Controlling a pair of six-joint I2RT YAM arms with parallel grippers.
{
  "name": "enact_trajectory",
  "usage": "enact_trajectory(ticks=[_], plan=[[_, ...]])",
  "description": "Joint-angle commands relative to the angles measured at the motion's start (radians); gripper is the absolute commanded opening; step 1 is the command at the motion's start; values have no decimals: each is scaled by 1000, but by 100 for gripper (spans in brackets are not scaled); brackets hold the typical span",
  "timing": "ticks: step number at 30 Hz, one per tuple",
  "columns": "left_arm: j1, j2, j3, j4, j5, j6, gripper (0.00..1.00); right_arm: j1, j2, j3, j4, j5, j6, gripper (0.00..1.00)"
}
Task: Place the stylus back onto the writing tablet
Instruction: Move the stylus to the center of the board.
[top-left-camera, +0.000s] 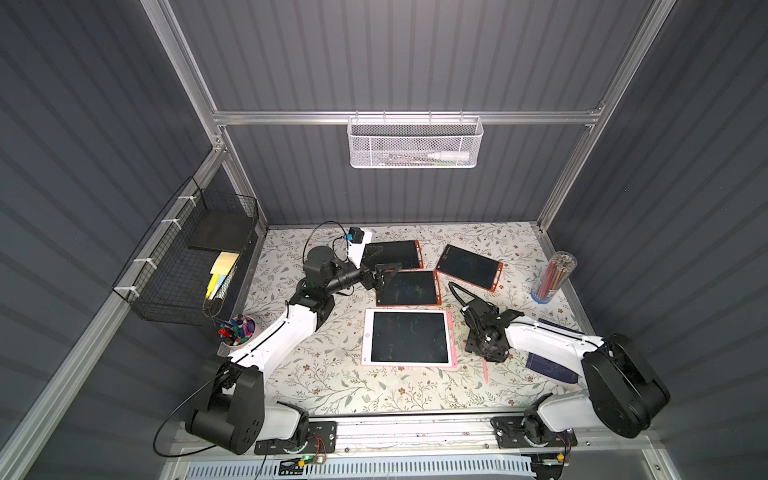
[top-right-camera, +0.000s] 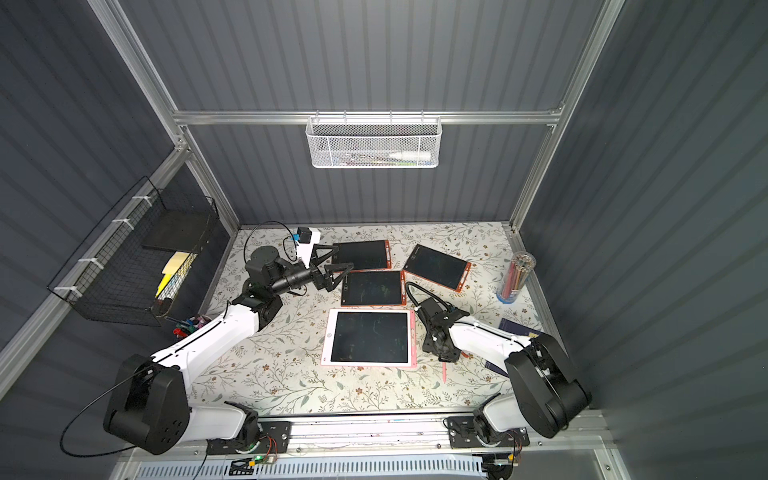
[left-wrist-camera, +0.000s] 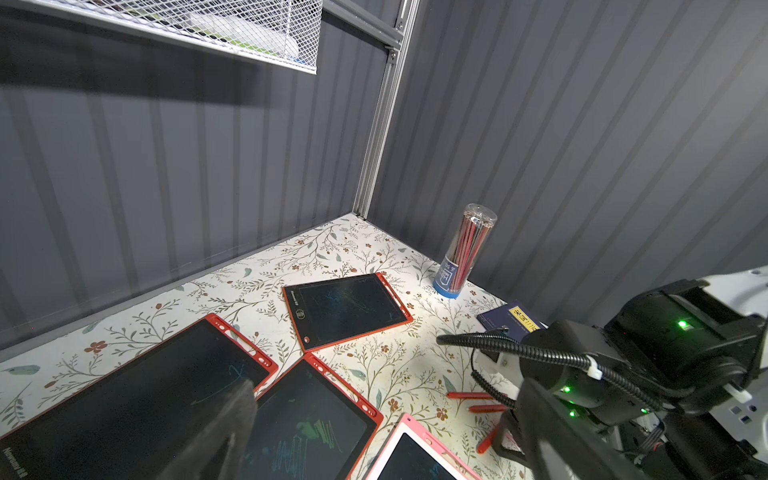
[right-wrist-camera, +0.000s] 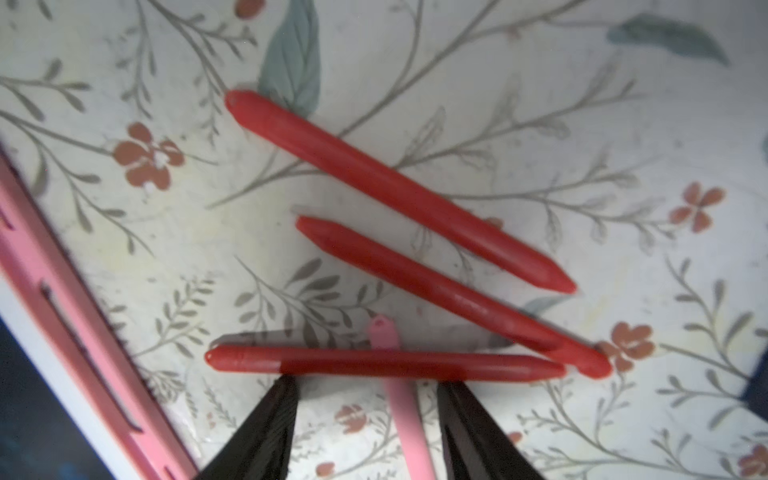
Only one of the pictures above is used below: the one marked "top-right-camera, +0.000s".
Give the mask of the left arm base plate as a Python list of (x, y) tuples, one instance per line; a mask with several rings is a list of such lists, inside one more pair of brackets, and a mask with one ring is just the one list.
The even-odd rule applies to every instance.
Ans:
[(258, 421), (246, 425), (234, 438), (207, 441), (208, 455), (272, 455), (287, 452), (292, 423), (288, 421)]

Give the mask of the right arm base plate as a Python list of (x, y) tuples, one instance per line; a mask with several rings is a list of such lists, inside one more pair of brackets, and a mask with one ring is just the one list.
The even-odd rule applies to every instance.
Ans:
[(530, 445), (524, 429), (498, 432), (479, 416), (449, 416), (442, 420), (442, 424), (448, 431), (452, 449), (507, 448), (517, 451)]

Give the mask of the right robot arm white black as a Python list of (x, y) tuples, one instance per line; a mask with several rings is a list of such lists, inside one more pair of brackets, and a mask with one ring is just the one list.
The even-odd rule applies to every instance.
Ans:
[(416, 314), (426, 332), (425, 352), (446, 363), (466, 353), (506, 371), (512, 392), (489, 398), (473, 413), (472, 430), (480, 443), (497, 444), (523, 428), (552, 438), (591, 403), (591, 394), (554, 337), (505, 332), (435, 299), (422, 302)]

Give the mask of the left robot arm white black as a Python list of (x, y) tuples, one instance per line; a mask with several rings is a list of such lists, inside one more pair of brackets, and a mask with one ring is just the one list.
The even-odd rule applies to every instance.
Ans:
[(122, 363), (104, 430), (155, 455), (199, 440), (254, 450), (262, 436), (257, 412), (232, 402), (194, 404), (192, 384), (224, 353), (263, 330), (279, 312), (282, 295), (308, 284), (333, 291), (353, 269), (350, 263), (330, 263), (336, 252), (334, 246), (315, 245), (307, 261), (291, 263), (272, 246), (257, 248), (245, 264), (248, 279), (241, 294), (222, 314), (170, 347)]

